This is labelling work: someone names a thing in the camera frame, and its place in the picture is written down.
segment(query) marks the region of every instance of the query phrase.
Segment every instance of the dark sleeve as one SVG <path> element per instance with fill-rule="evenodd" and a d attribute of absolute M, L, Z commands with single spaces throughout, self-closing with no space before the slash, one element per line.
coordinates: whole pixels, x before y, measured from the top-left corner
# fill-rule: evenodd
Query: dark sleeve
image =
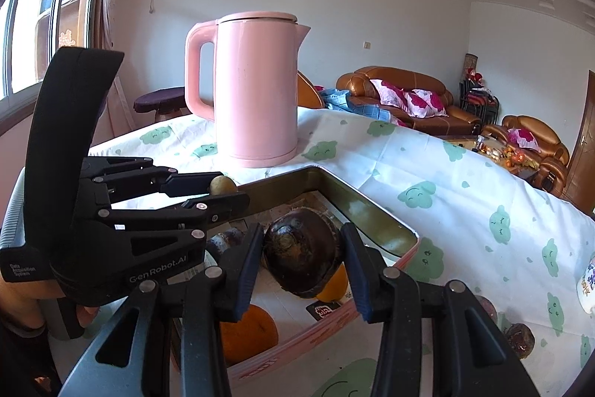
<path fill-rule="evenodd" d="M 47 329 L 23 329 L 0 316 L 0 395 L 57 397 L 61 387 Z"/>

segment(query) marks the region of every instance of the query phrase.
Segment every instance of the stool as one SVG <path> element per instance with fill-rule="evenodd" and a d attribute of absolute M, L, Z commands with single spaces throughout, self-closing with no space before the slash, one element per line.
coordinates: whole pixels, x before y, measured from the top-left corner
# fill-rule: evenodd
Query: stool
<path fill-rule="evenodd" d="M 136 113 L 155 110 L 155 123 L 182 116 L 181 108 L 186 108 L 183 86 L 157 90 L 135 100 Z"/>

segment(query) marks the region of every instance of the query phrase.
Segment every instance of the pink electric kettle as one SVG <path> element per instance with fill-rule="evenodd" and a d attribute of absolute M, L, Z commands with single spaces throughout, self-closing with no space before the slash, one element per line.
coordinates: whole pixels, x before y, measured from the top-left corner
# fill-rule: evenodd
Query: pink electric kettle
<path fill-rule="evenodd" d="M 243 167 L 292 159 L 298 145 L 298 49 L 310 30 L 285 12 L 242 12 L 186 37 L 186 104 L 215 121 L 218 151 Z M 213 99 L 200 99 L 200 48 L 215 44 Z"/>

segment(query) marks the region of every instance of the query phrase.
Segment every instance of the blue cloth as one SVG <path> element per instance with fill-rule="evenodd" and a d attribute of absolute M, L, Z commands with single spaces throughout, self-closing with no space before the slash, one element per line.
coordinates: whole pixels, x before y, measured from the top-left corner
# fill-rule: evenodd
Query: blue cloth
<path fill-rule="evenodd" d="M 382 110 L 376 105 L 356 105 L 349 100 L 349 90 L 338 90 L 329 88 L 318 93 L 329 110 L 340 110 L 343 112 L 355 113 L 356 115 L 367 116 L 383 122 L 390 122 L 390 112 Z"/>

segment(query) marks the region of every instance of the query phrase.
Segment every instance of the coffee table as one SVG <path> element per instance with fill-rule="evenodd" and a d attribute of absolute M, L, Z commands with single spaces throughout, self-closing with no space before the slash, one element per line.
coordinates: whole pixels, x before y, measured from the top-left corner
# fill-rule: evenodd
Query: coffee table
<path fill-rule="evenodd" d="M 475 147 L 475 142 L 477 141 L 477 135 L 439 135 L 439 136 L 437 136 L 437 138 L 440 138 L 441 140 L 445 140 L 453 145 L 458 145 L 459 147 L 464 147 L 467 150 L 471 150 L 473 147 Z M 486 139 L 484 140 L 484 144 L 488 145 L 489 147 L 498 148 L 498 149 L 502 149 L 502 148 L 506 147 L 506 145 L 504 145 L 502 142 L 496 140 L 495 138 L 491 138 L 491 137 L 486 137 Z M 481 153 L 480 151 L 477 153 L 479 153 L 479 155 L 483 155 L 487 159 L 490 159 L 496 165 L 499 165 L 502 168 L 508 170 L 512 175 L 516 175 L 518 178 L 522 178 L 524 181 L 526 181 L 529 184 L 531 184 L 531 182 L 537 175 L 537 172 L 538 172 L 537 169 L 533 169 L 531 167 L 518 166 L 518 165 L 515 165 L 512 167 L 507 167 L 506 161 L 503 159 L 496 162 L 493 158 L 488 157 L 487 155 L 485 155 L 484 153 Z"/>

